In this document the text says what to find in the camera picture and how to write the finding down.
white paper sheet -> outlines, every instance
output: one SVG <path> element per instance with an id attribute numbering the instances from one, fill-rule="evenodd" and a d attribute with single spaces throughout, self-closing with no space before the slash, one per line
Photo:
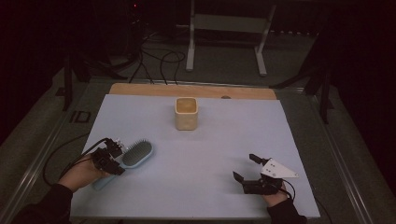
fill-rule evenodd
<path id="1" fill-rule="evenodd" d="M 299 174 L 289 178 L 300 214 L 319 217 L 289 124 L 279 101 L 198 98 L 198 127 L 175 128 L 176 97 L 107 95 L 84 150 L 102 138 L 125 145 L 146 138 L 153 155 L 117 176 L 104 189 L 80 189 L 72 217 L 261 218 L 268 217 L 258 195 L 243 193 L 233 171 L 260 178 L 254 153 L 274 158 Z"/>

wire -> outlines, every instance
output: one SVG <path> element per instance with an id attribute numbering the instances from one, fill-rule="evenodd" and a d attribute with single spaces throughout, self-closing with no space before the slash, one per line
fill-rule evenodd
<path id="1" fill-rule="evenodd" d="M 172 41 L 174 39 L 176 39 L 178 36 L 181 36 L 185 33 L 187 33 L 190 30 L 190 28 L 185 28 L 182 31 L 180 31 L 179 33 L 175 34 L 175 35 L 169 35 L 169 34 L 164 34 L 163 32 L 155 32 L 153 34 L 150 35 L 148 41 L 150 42 L 157 42 L 157 43 L 162 43 L 162 42 L 166 42 L 166 41 Z"/>
<path id="2" fill-rule="evenodd" d="M 289 181 L 287 181 L 287 180 L 283 180 L 283 181 L 285 181 L 286 183 L 288 183 L 290 186 L 291 186 L 291 188 L 293 189 L 293 197 L 291 197 L 291 195 L 290 195 L 290 197 L 291 197 L 291 199 L 294 201 L 294 199 L 295 199 L 295 197 L 296 197 L 296 189 L 294 188 L 294 186 L 289 182 Z"/>
<path id="3" fill-rule="evenodd" d="M 180 67 L 180 63 L 183 62 L 183 60 L 186 58 L 186 55 L 183 52 L 173 51 L 173 50 L 170 50 L 170 49 L 155 49 L 155 50 L 166 50 L 168 52 L 166 54 L 164 54 L 161 58 L 159 58 L 159 57 L 154 56 L 154 55 L 152 55 L 152 54 L 150 54 L 150 53 L 148 53 L 148 52 L 146 52 L 144 50 L 142 50 L 142 51 L 143 51 L 143 53 L 147 54 L 148 56 L 150 56 L 150 57 L 152 57 L 154 59 L 160 60 L 160 74 L 161 74 L 161 76 L 163 78 L 163 81 L 165 82 L 166 85 L 168 83 L 166 81 L 165 75 L 163 74 L 163 63 L 177 63 L 177 68 L 176 68 L 175 73 L 173 75 L 174 81 L 177 84 L 177 71 L 178 71 L 178 68 Z M 176 55 L 177 60 L 175 60 L 175 61 L 167 61 L 167 60 L 165 60 L 165 58 L 168 57 L 171 54 Z"/>
<path id="4" fill-rule="evenodd" d="M 139 60 L 139 65 L 138 65 L 137 68 L 134 70 L 134 73 L 132 74 L 131 78 L 130 78 L 129 81 L 128 81 L 129 83 L 132 82 L 132 80 L 134 79 L 134 76 L 137 74 L 137 72 L 139 71 L 140 67 L 143 66 L 143 67 L 145 68 L 145 70 L 146 70 L 146 77 L 149 79 L 149 81 L 150 81 L 151 84 L 154 84 L 154 81 L 152 80 L 151 76 L 149 75 L 149 72 L 148 72 L 147 67 L 143 64 L 143 50 L 142 50 L 142 46 L 143 46 L 143 44 L 144 44 L 146 41 L 148 41 L 148 39 L 149 39 L 151 36 L 153 36 L 153 35 L 155 35 L 155 34 L 157 34 L 157 33 L 152 33 L 151 35 L 148 35 L 147 37 L 143 38 L 142 42 L 140 43 L 140 46 L 139 46 L 139 55 L 138 55 L 138 57 L 139 57 L 139 58 L 138 58 L 138 60 Z"/>
<path id="5" fill-rule="evenodd" d="M 73 166 L 75 166 L 76 164 L 78 164 L 79 160 L 81 160 L 85 155 L 87 155 L 88 153 L 90 153 L 95 147 L 97 147 L 99 144 L 105 142 L 108 138 L 104 138 L 102 140 L 99 140 L 97 143 L 95 143 L 93 146 L 91 146 L 90 148 L 88 148 L 85 152 L 83 152 L 78 158 L 76 158 L 74 161 L 70 162 L 62 171 L 61 176 L 59 178 L 62 178 L 62 176 L 64 176 L 64 174 L 67 173 L 67 171 L 69 171 Z"/>
<path id="6" fill-rule="evenodd" d="M 46 160 L 46 162 L 44 163 L 44 166 L 43 166 L 43 180 L 44 180 L 44 182 L 45 182 L 48 186 L 52 186 L 52 184 L 48 181 L 48 179 L 47 179 L 47 177 L 46 177 L 46 170 L 47 170 L 47 166 L 48 166 L 48 164 L 49 164 L 50 159 L 52 158 L 52 156 L 53 156 L 57 151 L 59 151 L 59 149 L 61 149 L 62 147 L 66 146 L 66 145 L 69 144 L 69 143 L 72 143 L 72 142 L 78 140 L 79 138 L 85 137 L 85 136 L 87 136 L 88 134 L 90 134 L 90 133 L 84 133 L 84 134 L 82 134 L 82 135 L 80 135 L 80 136 L 77 136 L 77 137 L 75 137 L 75 138 L 70 139 L 69 141 L 67 141 L 67 142 L 65 142 L 65 143 L 63 143 L 63 144 L 61 144 L 61 145 L 59 145 L 58 147 L 56 147 L 56 148 L 49 154 L 49 157 L 47 158 L 47 160 Z"/>
<path id="7" fill-rule="evenodd" d="M 90 160 L 92 160 L 92 158 L 85 159 L 85 160 L 82 160 L 82 161 L 78 161 L 78 162 L 76 162 L 74 165 L 80 164 L 80 163 L 82 163 L 82 162 L 84 162 L 84 161 L 90 161 Z"/>
<path id="8" fill-rule="evenodd" d="M 326 213 L 327 217 L 329 218 L 330 223 L 332 224 L 332 217 L 330 216 L 329 212 L 326 210 L 325 206 L 320 202 L 320 200 L 314 195 L 315 201 L 323 208 L 323 211 Z"/>
<path id="9" fill-rule="evenodd" d="M 282 192 L 286 193 L 286 194 L 289 196 L 289 198 L 290 198 L 292 201 L 294 201 L 294 199 L 292 198 L 291 194 L 290 194 L 287 190 L 279 189 L 279 191 L 282 191 Z"/>

table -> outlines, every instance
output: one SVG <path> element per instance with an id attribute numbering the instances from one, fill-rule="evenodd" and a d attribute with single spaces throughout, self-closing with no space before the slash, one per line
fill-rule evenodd
<path id="1" fill-rule="evenodd" d="M 76 192 L 72 217 L 268 217 L 261 197 L 244 194 L 233 180 L 233 171 L 247 179 L 260 178 L 261 167 L 248 159 L 249 153 L 278 158 L 297 172 L 300 177 L 290 180 L 299 194 L 295 205 L 302 214 L 319 217 L 283 109 L 273 91 L 115 84 L 109 93 L 84 150 L 103 137 L 119 137 L 125 144 L 147 138 L 154 154 L 139 169 L 127 170 L 100 191 L 87 187 Z M 181 132 L 174 126 L 173 105 L 179 96 L 198 99 L 195 131 Z"/>

black sleeve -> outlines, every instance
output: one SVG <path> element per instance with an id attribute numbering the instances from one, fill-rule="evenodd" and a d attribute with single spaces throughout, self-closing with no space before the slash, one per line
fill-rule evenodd
<path id="1" fill-rule="evenodd" d="M 272 224 L 305 224 L 306 217 L 300 216 L 294 207 L 293 201 L 287 199 L 273 207 L 267 208 Z"/>
<path id="2" fill-rule="evenodd" d="M 70 204 L 73 192 L 55 184 L 41 202 L 29 204 L 14 217 L 12 224 L 70 223 Z"/>

human hand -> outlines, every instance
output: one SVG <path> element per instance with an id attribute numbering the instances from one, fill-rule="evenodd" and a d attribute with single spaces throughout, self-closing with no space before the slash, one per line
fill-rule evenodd
<path id="1" fill-rule="evenodd" d="M 282 182 L 282 189 L 286 190 L 284 182 Z M 276 194 L 262 195 L 262 197 L 267 202 L 268 207 L 272 207 L 286 201 L 288 199 L 288 194 L 279 190 Z"/>
<path id="2" fill-rule="evenodd" d="M 91 184 L 98 178 L 109 176 L 109 173 L 96 169 L 93 164 L 91 154 L 85 155 L 81 160 L 76 162 L 69 171 L 58 181 L 58 184 L 63 185 L 73 192 L 84 188 Z"/>

